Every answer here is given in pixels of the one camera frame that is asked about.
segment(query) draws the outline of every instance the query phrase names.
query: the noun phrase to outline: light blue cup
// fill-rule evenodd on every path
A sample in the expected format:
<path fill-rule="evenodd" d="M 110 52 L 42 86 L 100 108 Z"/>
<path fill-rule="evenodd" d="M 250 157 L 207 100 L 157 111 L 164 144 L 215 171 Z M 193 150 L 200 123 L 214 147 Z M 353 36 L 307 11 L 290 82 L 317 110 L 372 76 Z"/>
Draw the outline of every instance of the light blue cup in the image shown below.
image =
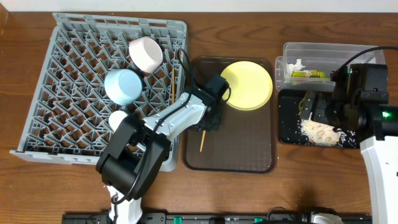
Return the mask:
<path fill-rule="evenodd" d="M 139 76 L 129 69 L 112 70 L 105 77 L 105 91 L 115 103 L 130 105 L 142 93 L 142 82 Z"/>

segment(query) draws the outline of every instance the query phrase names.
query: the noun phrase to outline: white wall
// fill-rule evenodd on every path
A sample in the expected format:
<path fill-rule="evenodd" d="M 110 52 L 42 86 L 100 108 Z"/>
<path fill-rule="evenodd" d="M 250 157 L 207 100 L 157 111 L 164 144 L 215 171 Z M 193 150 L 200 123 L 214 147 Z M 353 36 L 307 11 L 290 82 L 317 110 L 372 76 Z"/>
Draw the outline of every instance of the white wall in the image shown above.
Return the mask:
<path fill-rule="evenodd" d="M 398 0 L 0 0 L 8 11 L 398 12 Z"/>

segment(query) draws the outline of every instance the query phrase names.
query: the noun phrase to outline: dish rack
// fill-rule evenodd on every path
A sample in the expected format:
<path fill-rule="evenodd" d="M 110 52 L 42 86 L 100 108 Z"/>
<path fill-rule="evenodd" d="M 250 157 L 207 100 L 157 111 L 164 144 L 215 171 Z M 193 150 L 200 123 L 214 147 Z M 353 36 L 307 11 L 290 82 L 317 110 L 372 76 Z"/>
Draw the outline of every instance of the dish rack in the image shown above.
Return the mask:
<path fill-rule="evenodd" d="M 187 26 L 182 21 L 54 13 L 54 28 L 17 150 L 11 154 L 34 162 L 96 164 L 113 131 L 113 111 L 138 118 L 152 116 L 171 104 L 183 90 L 185 72 L 176 58 L 188 49 Z M 135 66 L 129 43 L 143 36 L 162 48 L 163 64 L 153 73 Z M 141 77 L 143 91 L 133 104 L 113 103 L 104 90 L 110 70 L 131 69 Z M 160 170 L 177 165 L 179 137 Z M 134 152 L 138 156 L 142 151 Z"/>

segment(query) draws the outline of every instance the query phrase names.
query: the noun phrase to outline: green led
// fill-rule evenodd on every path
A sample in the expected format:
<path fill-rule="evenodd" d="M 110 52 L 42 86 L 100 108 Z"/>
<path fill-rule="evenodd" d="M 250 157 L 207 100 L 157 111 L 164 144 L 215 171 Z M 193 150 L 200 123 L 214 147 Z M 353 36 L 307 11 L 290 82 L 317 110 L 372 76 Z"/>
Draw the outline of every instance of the green led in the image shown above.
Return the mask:
<path fill-rule="evenodd" d="M 390 116 L 391 116 L 390 113 L 383 111 L 383 117 L 388 118 Z"/>

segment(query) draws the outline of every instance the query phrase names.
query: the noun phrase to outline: transparent plastic container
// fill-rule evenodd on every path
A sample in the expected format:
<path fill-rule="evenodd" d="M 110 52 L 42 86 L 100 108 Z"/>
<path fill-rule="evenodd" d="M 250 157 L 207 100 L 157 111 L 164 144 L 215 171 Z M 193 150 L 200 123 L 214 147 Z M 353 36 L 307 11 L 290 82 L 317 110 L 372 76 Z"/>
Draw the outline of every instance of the transparent plastic container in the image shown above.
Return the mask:
<path fill-rule="evenodd" d="M 275 88 L 292 90 L 333 91 L 334 82 L 327 78 L 294 78 L 287 71 L 287 65 L 302 60 L 303 70 L 330 72 L 339 69 L 348 59 L 357 53 L 376 46 L 352 44 L 294 43 L 284 45 L 283 56 L 275 61 Z M 382 50 L 368 52 L 351 63 L 385 64 Z"/>

